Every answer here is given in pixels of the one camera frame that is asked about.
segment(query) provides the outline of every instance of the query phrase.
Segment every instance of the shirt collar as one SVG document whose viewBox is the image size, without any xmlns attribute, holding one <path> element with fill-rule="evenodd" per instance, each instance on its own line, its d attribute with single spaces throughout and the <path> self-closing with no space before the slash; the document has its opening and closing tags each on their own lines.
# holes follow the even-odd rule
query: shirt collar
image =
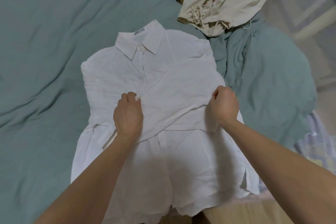
<svg viewBox="0 0 336 224">
<path fill-rule="evenodd" d="M 153 20 L 138 31 L 143 31 L 144 33 L 147 31 L 147 35 L 141 43 L 150 52 L 156 54 L 165 34 L 164 27 L 162 27 L 157 20 Z M 133 59 L 138 47 L 138 43 L 134 40 L 134 36 L 138 31 L 133 33 L 119 32 L 117 40 L 115 41 L 116 48 L 118 48 L 130 60 Z"/>
</svg>

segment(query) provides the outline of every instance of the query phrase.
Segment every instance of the forearm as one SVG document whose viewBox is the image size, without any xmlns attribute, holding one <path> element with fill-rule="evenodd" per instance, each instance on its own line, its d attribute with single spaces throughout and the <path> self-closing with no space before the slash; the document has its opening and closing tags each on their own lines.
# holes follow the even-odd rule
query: forearm
<svg viewBox="0 0 336 224">
<path fill-rule="evenodd" d="M 224 127 L 295 223 L 334 223 L 336 176 L 239 121 Z"/>
<path fill-rule="evenodd" d="M 117 136 L 35 224 L 101 223 L 120 170 L 132 149 L 130 142 Z"/>
</svg>

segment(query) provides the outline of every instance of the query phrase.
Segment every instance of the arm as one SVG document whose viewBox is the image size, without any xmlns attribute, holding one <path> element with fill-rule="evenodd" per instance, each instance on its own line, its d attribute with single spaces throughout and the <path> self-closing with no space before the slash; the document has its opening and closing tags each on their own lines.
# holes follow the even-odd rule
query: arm
<svg viewBox="0 0 336 224">
<path fill-rule="evenodd" d="M 142 131 L 141 101 L 122 94 L 113 115 L 117 136 L 35 224 L 101 223 L 123 164 Z"/>
<path fill-rule="evenodd" d="M 335 223 L 336 176 L 239 122 L 230 88 L 219 86 L 210 107 L 295 224 Z"/>
</svg>

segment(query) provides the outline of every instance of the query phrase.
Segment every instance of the shirt label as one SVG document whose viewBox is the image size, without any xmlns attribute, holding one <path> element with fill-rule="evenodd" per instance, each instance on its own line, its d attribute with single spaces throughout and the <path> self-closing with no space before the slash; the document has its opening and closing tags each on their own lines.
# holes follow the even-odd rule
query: shirt label
<svg viewBox="0 0 336 224">
<path fill-rule="evenodd" d="M 146 30 L 146 27 L 143 27 L 142 29 L 139 29 L 138 31 L 135 31 L 135 32 L 134 32 L 134 35 L 137 35 L 137 34 L 143 32 L 143 31 L 145 31 L 145 30 Z"/>
</svg>

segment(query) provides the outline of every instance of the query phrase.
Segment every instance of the hand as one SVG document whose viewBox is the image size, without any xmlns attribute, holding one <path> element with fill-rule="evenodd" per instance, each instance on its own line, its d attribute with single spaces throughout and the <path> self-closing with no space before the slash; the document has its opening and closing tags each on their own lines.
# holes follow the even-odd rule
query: hand
<svg viewBox="0 0 336 224">
<path fill-rule="evenodd" d="M 113 120 L 118 136 L 135 142 L 142 133 L 144 115 L 141 99 L 135 101 L 134 92 L 124 93 L 113 113 Z"/>
<path fill-rule="evenodd" d="M 225 129 L 230 123 L 237 120 L 239 102 L 229 87 L 220 85 L 212 93 L 210 108 L 214 118 Z"/>
</svg>

